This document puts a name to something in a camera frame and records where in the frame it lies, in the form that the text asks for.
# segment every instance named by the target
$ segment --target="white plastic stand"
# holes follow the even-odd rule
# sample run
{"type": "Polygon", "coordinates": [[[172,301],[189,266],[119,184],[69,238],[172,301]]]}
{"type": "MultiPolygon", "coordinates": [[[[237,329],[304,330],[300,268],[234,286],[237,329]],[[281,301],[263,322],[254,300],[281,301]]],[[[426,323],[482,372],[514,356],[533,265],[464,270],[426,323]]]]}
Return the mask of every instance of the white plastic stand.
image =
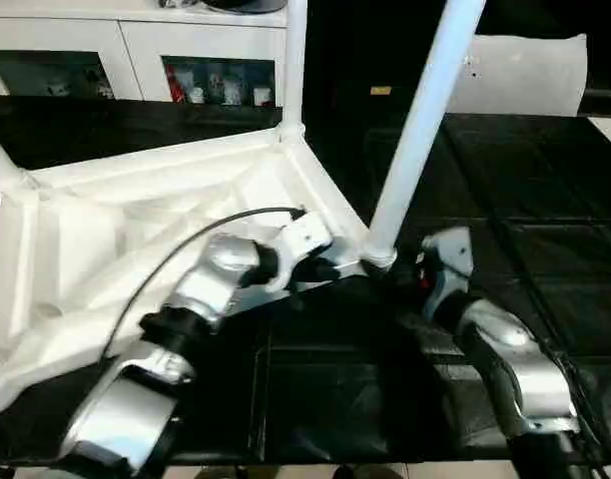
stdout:
{"type": "MultiPolygon", "coordinates": [[[[328,252],[352,274],[367,228],[304,140],[306,0],[291,0],[284,120],[275,129],[22,172],[0,147],[0,411],[27,386],[97,360],[129,296],[181,240],[216,219],[261,207],[318,211],[328,252]]],[[[287,214],[225,231],[271,238],[287,214]]],[[[140,332],[198,257],[198,240],[132,308],[113,352],[140,332]]],[[[236,310],[284,292],[247,290],[236,310]]]]}
{"type": "Polygon", "coordinates": [[[448,0],[369,227],[363,258],[388,269],[485,0],[448,0]]]}

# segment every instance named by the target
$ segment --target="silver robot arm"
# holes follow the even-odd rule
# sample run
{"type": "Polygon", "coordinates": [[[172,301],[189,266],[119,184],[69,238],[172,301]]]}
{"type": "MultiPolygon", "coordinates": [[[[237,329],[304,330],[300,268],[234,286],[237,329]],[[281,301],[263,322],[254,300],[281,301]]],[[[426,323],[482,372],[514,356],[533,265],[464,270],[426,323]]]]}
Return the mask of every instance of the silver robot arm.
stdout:
{"type": "Polygon", "coordinates": [[[316,213],[285,226],[268,244],[212,236],[160,311],[144,316],[141,338],[80,406],[62,460],[48,474],[161,476],[181,423],[180,391],[195,380],[198,350],[219,333],[237,291],[252,284],[268,291],[287,287],[294,268],[331,243],[316,213]]]}

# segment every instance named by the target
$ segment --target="white cabinet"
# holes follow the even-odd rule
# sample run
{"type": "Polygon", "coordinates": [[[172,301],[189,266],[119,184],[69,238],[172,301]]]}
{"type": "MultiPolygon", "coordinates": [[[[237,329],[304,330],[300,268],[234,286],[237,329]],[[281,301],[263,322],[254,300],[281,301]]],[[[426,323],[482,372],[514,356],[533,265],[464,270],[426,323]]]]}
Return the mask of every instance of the white cabinet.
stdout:
{"type": "Polygon", "coordinates": [[[141,100],[118,22],[0,18],[0,95],[141,100]]]}
{"type": "Polygon", "coordinates": [[[121,27],[145,100],[171,101],[176,83],[187,92],[196,85],[206,103],[254,105],[263,93],[270,103],[283,104],[283,28],[146,22],[121,27]],[[242,98],[233,100],[229,88],[242,98]]]}
{"type": "Polygon", "coordinates": [[[0,0],[0,95],[282,105],[286,12],[0,0]]]}

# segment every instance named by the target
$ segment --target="black tabletop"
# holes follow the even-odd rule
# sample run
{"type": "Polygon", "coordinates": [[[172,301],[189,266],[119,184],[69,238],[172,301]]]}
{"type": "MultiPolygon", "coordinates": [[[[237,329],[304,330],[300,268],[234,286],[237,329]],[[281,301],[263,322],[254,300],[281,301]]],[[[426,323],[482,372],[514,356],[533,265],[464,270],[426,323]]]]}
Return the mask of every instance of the black tabletop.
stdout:
{"type": "MultiPolygon", "coordinates": [[[[0,141],[40,168],[273,125],[278,112],[0,98],[0,141]]],[[[310,125],[367,223],[400,132],[310,125]]],[[[583,119],[448,116],[401,250],[472,232],[475,287],[577,362],[611,437],[611,144],[583,119]]],[[[186,414],[176,463],[416,462],[506,457],[486,392],[449,337],[351,277],[233,317],[186,414]]],[[[0,413],[0,464],[44,464],[93,367],[0,413]]]]}

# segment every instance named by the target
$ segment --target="glass cabinet door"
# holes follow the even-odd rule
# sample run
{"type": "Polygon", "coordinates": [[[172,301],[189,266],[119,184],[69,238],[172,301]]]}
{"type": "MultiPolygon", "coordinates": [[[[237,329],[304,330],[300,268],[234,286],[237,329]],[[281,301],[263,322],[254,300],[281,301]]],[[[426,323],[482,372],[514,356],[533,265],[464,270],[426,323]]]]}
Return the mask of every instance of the glass cabinet door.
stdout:
{"type": "Polygon", "coordinates": [[[0,95],[142,100],[118,22],[0,18],[0,95]]]}
{"type": "Polygon", "coordinates": [[[283,105],[284,28],[121,25],[144,100],[283,105]]]}
{"type": "Polygon", "coordinates": [[[0,51],[0,81],[14,96],[115,98],[94,52],[0,51]]]}
{"type": "Polygon", "coordinates": [[[173,102],[273,107],[275,62],[163,56],[173,102]]]}

